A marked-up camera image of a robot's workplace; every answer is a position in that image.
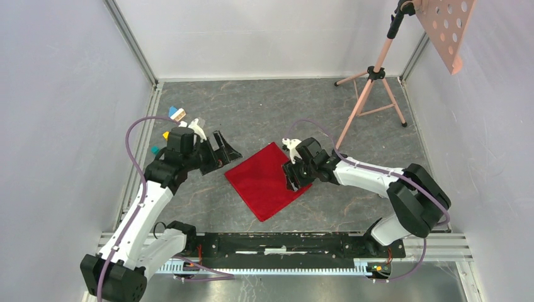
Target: folded cloth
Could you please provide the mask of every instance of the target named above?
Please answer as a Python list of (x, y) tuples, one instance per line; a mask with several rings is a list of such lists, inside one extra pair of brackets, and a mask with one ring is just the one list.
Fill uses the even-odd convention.
[(286, 188), (282, 165), (288, 160), (272, 142), (224, 174), (259, 221), (271, 218), (311, 187), (298, 192)]

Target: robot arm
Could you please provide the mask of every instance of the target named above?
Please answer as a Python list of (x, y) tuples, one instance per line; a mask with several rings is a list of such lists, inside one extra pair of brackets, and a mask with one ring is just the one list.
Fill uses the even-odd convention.
[[(162, 148), (145, 169), (147, 191), (144, 202), (141, 203), (143, 188), (140, 186), (136, 199), (110, 241), (97, 255), (88, 254), (83, 258), (80, 268), (92, 295), (96, 295), (99, 275), (111, 254), (103, 298), (113, 302), (136, 302), (143, 295), (148, 280), (167, 260), (195, 248), (192, 243), (196, 239), (196, 228), (177, 221), (170, 223), (148, 247), (143, 249), (143, 244), (189, 171), (198, 169), (205, 175), (242, 157), (219, 131), (213, 133), (219, 146), (214, 150), (201, 124), (201, 120), (195, 119), (189, 126), (181, 122), (171, 130), (167, 147)], [(130, 221), (135, 212), (135, 219)], [(116, 238), (124, 229), (127, 229), (126, 233), (117, 245)]]
[(291, 156), (291, 160), (283, 165), (288, 189), (297, 191), (319, 179), (337, 185), (361, 187), (390, 199), (395, 214), (375, 222), (364, 235), (369, 237), (368, 249), (371, 252), (410, 234), (425, 238), (443, 216), (428, 198), (402, 179), (393, 176), (392, 172), (411, 179), (425, 188), (446, 209), (450, 207), (447, 195), (420, 165), (411, 164), (405, 169), (388, 168), (358, 162), (345, 156), (351, 162), (371, 168), (362, 169), (342, 161), (334, 152), (329, 155), (315, 138), (302, 142), (286, 139), (282, 142)]

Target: white wall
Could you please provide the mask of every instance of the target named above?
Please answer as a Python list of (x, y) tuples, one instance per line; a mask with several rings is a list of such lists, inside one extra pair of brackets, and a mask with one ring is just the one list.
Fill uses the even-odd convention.
[[(398, 0), (117, 0), (159, 78), (351, 75), (377, 61)], [(406, 18), (385, 61), (399, 75), (423, 30)]]
[(80, 301), (151, 85), (99, 0), (0, 10), (0, 301)]
[(534, 20), (531, 1), (478, 1), (447, 73), (430, 46), (407, 81), (433, 170), (490, 302), (534, 301)]

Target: black cable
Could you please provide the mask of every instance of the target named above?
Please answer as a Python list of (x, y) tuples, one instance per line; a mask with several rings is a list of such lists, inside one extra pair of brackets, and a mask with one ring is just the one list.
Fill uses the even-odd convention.
[(160, 224), (160, 223), (163, 225), (164, 228), (167, 228), (167, 225), (166, 225), (163, 221), (158, 221), (158, 222), (156, 222), (156, 224), (154, 225), (154, 228), (152, 229), (152, 234), (153, 234), (154, 238), (156, 238), (156, 239), (157, 239), (157, 236), (156, 236), (156, 227), (157, 227), (157, 225)]

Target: marble floor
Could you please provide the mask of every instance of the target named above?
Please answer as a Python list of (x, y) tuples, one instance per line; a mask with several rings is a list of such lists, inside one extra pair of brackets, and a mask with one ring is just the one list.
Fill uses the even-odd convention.
[[(414, 162), (428, 168), (411, 111), (396, 78), (387, 79), (408, 122), (401, 127), (390, 108), (354, 120), (340, 148), (362, 162), (407, 167)], [(163, 85), (158, 115), (169, 107), (184, 108), (186, 121), (206, 120), (204, 130), (220, 130), (244, 159), (281, 139), (299, 118), (310, 118), (337, 138), (356, 104), (351, 83), (334, 87), (335, 79), (168, 82)], [(359, 90), (365, 79), (358, 79)], [(383, 85), (373, 88), (365, 110), (389, 104)], [(150, 145), (164, 147), (162, 133), (171, 124), (156, 121)], [(315, 137), (331, 150), (331, 143), (315, 126), (299, 124), (292, 138)], [(154, 156), (148, 152), (146, 162)], [(199, 232), (358, 231), (393, 213), (388, 199), (355, 187), (316, 182), (305, 194), (265, 222), (259, 222), (224, 177), (241, 161), (201, 177), (191, 172), (158, 221), (189, 223)]]

